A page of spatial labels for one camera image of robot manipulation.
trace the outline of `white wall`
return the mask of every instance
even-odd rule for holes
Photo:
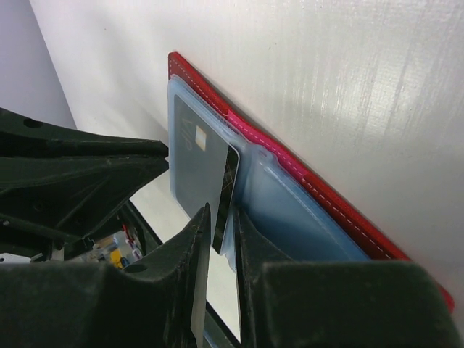
[[[79,128],[165,137],[179,51],[449,289],[464,332],[461,0],[32,4]],[[166,231],[157,185],[136,203]]]
[[[0,107],[75,128],[28,0],[0,0]]]

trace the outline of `card holder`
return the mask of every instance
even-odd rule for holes
[[[224,120],[232,124],[249,141],[274,153],[279,164],[302,188],[341,226],[353,241],[372,260],[406,260],[410,258],[390,241],[377,227],[360,214],[335,189],[295,157],[285,146],[251,124],[228,103],[203,76],[178,52],[168,56],[169,78],[178,76]],[[448,308],[455,302],[450,293],[440,286]]]
[[[181,98],[217,134],[240,154],[235,191],[225,227],[222,254],[235,268],[233,220],[236,206],[245,209],[257,230],[294,260],[366,261],[368,256],[343,229],[279,165],[265,147],[245,139],[183,80],[172,77],[168,84],[170,120],[171,191],[178,194],[176,162],[182,157],[175,147],[173,122],[175,98]]]

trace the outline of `screw hole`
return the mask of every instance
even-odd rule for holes
[[[136,263],[134,265],[129,265],[124,268],[124,271],[127,273],[139,273],[146,270],[146,266],[143,263]]]
[[[40,128],[42,125],[44,125],[43,122],[41,121],[36,121],[33,120],[32,118],[26,118],[23,122],[23,125],[25,125],[28,128]]]

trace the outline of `yellow object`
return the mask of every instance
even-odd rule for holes
[[[123,257],[121,255],[121,252],[119,251],[119,249],[116,249],[115,251],[111,252],[111,254],[109,254],[109,261],[117,268],[123,269],[123,263],[121,262],[121,257]]]

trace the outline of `red leather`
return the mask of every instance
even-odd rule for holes
[[[336,193],[322,178],[301,163],[284,145],[256,128],[229,105],[218,92],[179,53],[169,53],[169,78],[182,78],[214,110],[234,125],[252,143],[260,144],[274,153],[280,165],[297,180],[326,212],[345,230],[373,260],[410,260],[395,244],[363,217],[349,202]],[[440,287],[448,308],[455,303]]]

